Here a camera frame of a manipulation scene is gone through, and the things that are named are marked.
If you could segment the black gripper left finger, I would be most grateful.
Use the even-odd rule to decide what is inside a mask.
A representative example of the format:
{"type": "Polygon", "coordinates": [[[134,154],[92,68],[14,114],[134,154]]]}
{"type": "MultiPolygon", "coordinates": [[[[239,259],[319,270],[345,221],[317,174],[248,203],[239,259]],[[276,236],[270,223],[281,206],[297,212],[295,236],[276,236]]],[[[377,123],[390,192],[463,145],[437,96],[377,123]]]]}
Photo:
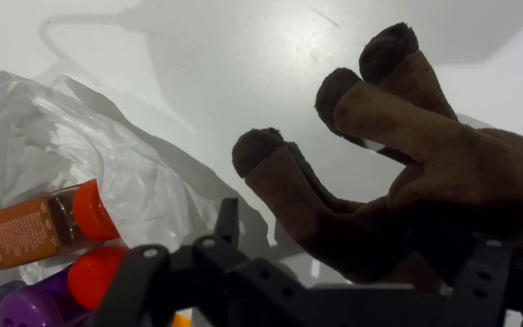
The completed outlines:
{"type": "Polygon", "coordinates": [[[130,248],[92,327],[172,327],[196,308],[212,327],[332,327],[315,288],[237,248],[237,199],[225,197],[214,230],[188,245],[130,248]]]}

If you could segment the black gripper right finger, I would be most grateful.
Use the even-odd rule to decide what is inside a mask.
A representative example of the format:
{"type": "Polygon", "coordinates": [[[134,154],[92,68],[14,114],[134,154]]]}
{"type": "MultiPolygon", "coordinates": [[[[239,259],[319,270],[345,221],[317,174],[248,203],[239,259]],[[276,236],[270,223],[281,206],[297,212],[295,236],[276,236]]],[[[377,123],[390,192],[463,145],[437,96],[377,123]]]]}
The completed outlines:
{"type": "Polygon", "coordinates": [[[508,310],[523,317],[523,250],[479,243],[459,270],[437,327],[504,327],[508,310]]]}

